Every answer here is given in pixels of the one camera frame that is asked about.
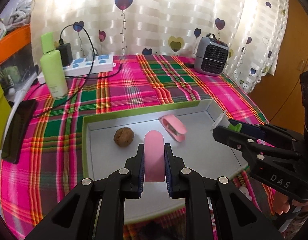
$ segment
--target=table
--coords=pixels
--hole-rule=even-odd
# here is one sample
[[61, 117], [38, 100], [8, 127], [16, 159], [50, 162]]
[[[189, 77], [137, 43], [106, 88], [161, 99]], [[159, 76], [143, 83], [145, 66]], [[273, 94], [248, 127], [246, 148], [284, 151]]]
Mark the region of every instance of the table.
[[[123, 69], [110, 78], [88, 80], [70, 102], [48, 114], [32, 119], [23, 142], [17, 165], [1, 165], [0, 200], [4, 219], [16, 237], [23, 239], [75, 185], [83, 179], [81, 140], [82, 119], [135, 107], [213, 98], [230, 118], [248, 123], [266, 121], [250, 98], [226, 75], [206, 76], [186, 68], [194, 59], [178, 56], [115, 56]], [[93, 74], [104, 77], [108, 73]], [[69, 95], [84, 80], [67, 80]], [[35, 92], [33, 86], [26, 99], [35, 98], [35, 115], [57, 105], [46, 86]], [[272, 217], [273, 191], [248, 177], [248, 168], [233, 179], [245, 187], [253, 203]], [[184, 220], [185, 209], [155, 219], [163, 227], [173, 227]], [[132, 239], [147, 222], [125, 225], [125, 239]]]

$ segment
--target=wooden wardrobe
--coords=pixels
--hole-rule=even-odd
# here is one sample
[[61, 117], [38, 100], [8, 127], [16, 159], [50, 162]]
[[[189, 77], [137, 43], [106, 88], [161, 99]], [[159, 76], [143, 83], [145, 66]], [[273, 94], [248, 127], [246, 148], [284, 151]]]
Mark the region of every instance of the wooden wardrobe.
[[308, 70], [308, 15], [298, 0], [289, 0], [286, 32], [274, 76], [262, 77], [249, 94], [270, 123], [304, 132], [299, 75]]

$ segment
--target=green bottle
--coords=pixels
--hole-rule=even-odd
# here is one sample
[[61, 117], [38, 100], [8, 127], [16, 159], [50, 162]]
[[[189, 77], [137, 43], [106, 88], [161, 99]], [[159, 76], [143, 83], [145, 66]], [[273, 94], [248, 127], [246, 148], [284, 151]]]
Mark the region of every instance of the green bottle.
[[53, 32], [41, 36], [43, 56], [40, 59], [42, 72], [49, 91], [54, 99], [67, 95], [67, 82], [63, 72], [60, 51], [54, 48]]

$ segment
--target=space heater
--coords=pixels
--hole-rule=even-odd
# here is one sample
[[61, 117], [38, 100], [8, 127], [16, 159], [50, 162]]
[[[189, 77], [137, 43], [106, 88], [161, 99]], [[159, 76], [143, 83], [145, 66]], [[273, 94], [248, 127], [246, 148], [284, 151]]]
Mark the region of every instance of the space heater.
[[210, 33], [202, 37], [197, 48], [194, 69], [198, 73], [218, 76], [222, 73], [229, 55], [229, 47]]

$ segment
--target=white curtain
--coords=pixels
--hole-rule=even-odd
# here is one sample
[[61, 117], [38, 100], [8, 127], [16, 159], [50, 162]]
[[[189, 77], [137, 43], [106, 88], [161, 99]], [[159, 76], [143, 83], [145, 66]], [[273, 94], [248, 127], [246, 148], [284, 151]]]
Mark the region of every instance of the white curtain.
[[[42, 55], [41, 34], [53, 31], [58, 41], [73, 23], [86, 28], [99, 54], [194, 57], [200, 38], [213, 33], [230, 47], [225, 73], [249, 92], [277, 57], [287, 14], [288, 0], [35, 0], [33, 59], [38, 63]], [[74, 58], [88, 54], [80, 28], [67, 28], [62, 38]]]

